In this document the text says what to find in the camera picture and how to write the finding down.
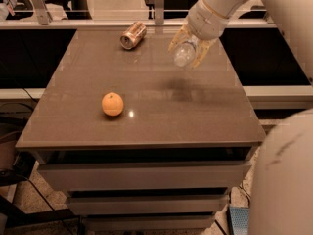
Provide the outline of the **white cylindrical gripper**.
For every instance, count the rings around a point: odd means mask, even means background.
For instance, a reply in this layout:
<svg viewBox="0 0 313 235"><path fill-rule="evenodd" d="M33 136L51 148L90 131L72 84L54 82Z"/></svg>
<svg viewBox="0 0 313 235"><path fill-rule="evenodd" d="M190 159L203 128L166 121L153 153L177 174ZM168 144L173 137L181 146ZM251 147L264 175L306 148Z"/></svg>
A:
<svg viewBox="0 0 313 235"><path fill-rule="evenodd" d="M215 12L205 0L198 0L188 12L187 24L184 23L172 38L168 52L173 52L179 44L187 41L191 32L200 39L196 44L195 57L191 63L193 69L198 67L215 44L215 38L222 35L228 21L228 18Z"/></svg>

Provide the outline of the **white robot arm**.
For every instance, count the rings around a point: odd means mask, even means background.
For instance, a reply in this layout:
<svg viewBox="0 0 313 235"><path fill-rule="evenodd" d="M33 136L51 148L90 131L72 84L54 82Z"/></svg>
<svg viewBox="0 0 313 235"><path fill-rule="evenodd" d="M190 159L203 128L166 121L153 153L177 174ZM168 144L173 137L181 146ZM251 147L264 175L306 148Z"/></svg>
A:
<svg viewBox="0 0 313 235"><path fill-rule="evenodd" d="M198 0L168 50L193 42L197 67L237 9L248 0ZM308 86L313 77L313 0L260 0L297 62L267 70L258 86ZM267 134L254 168L248 235L313 235L313 110L285 118Z"/></svg>

